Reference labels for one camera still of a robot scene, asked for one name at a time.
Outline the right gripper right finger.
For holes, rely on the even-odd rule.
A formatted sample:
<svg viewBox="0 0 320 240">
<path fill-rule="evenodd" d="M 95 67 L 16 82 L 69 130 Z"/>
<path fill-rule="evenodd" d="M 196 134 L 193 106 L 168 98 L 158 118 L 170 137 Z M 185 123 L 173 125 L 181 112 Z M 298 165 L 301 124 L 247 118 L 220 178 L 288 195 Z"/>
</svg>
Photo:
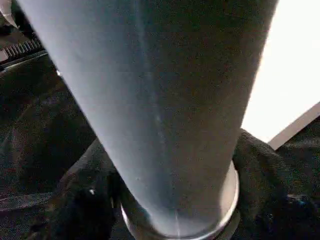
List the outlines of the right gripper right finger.
<svg viewBox="0 0 320 240">
<path fill-rule="evenodd" d="M 234 240 L 318 240 L 320 161 L 294 156 L 306 145 L 276 152 L 241 130 L 233 155 L 239 175 L 240 223 Z"/>
</svg>

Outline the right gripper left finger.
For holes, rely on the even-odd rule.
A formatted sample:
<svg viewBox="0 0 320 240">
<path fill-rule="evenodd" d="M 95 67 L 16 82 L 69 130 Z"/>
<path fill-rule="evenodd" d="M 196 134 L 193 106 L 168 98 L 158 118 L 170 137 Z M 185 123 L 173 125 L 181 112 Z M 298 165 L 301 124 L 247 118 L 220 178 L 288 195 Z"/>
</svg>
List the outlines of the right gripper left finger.
<svg viewBox="0 0 320 240">
<path fill-rule="evenodd" d="M 61 178 L 49 210 L 49 240 L 132 240 L 119 204 L 123 182 L 98 139 Z"/>
</svg>

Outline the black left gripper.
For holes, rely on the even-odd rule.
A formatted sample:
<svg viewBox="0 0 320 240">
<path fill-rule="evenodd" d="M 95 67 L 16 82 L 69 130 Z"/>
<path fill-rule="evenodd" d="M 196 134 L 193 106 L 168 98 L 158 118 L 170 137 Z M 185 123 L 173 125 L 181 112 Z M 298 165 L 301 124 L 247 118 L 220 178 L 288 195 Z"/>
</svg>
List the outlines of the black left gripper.
<svg viewBox="0 0 320 240">
<path fill-rule="evenodd" d="M 13 20 L 17 27 L 4 17 L 0 22 L 1 71 L 48 54 L 22 10 L 13 11 Z"/>
</svg>

